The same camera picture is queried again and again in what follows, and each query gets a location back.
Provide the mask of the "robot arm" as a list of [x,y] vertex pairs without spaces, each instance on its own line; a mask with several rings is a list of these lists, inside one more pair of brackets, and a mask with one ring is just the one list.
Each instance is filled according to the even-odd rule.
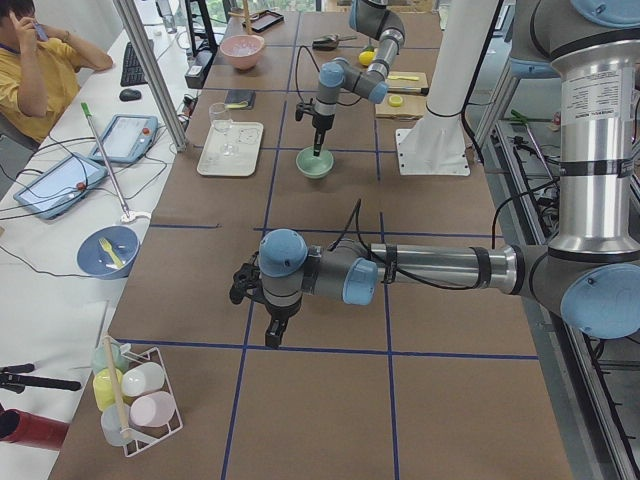
[[[422,119],[397,143],[401,174],[439,174],[452,129],[463,120],[476,78],[461,62],[480,65],[502,1],[454,2]],[[320,69],[318,91],[304,114],[313,118],[314,154],[333,126],[341,90],[381,103],[391,64],[407,37],[386,1],[354,1],[350,28],[379,42],[362,72],[338,57]],[[370,244],[342,239],[307,246],[290,229],[261,240],[248,289],[271,316],[267,347],[278,348],[303,294],[367,305],[378,283],[417,282],[445,290],[499,289],[537,301],[565,323],[601,339],[639,330],[639,242],[629,234],[639,63],[639,1],[516,1],[512,57],[550,67],[562,79],[559,227],[546,246],[445,248]]]
[[387,77],[391,66],[405,43],[403,22],[387,8],[385,1],[354,1],[349,25],[356,32],[376,40],[378,45],[365,69],[350,65],[342,57],[321,66],[313,104],[315,156],[321,153],[325,134],[333,126],[340,91],[355,93],[374,104],[381,103],[388,92]]

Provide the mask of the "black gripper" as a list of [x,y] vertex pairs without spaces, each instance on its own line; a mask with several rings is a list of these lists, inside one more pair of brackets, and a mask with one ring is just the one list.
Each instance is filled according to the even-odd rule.
[[313,105],[312,125],[316,129],[313,142],[313,155],[319,157],[324,145],[325,133],[333,126],[335,104],[315,102]]
[[288,321],[296,315],[301,307],[301,299],[289,305],[275,305],[265,296],[261,297],[263,305],[266,307],[271,320],[265,331],[265,346],[268,348],[279,348],[282,341],[282,332],[286,331]]

